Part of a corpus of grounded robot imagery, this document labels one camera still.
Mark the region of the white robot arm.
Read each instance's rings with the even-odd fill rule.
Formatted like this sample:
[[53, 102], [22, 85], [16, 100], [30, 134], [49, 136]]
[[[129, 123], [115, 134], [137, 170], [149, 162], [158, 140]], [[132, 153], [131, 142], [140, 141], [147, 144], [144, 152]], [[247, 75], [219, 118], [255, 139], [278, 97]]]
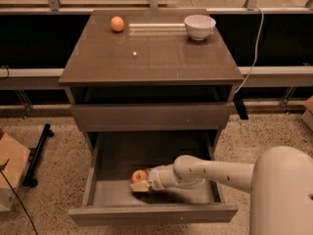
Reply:
[[131, 175], [134, 192], [197, 188], [211, 180], [250, 194], [249, 235], [313, 235], [313, 158], [293, 147], [265, 151], [253, 164], [178, 157]]

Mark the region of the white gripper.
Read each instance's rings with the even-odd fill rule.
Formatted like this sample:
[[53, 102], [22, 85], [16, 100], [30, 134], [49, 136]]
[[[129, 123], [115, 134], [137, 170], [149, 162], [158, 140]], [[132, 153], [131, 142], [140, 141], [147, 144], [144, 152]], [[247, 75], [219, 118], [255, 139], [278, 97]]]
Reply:
[[172, 186], [173, 166], [160, 165], [148, 170], [147, 180], [130, 184], [133, 192], [148, 192], [150, 186], [155, 191], [161, 191]]

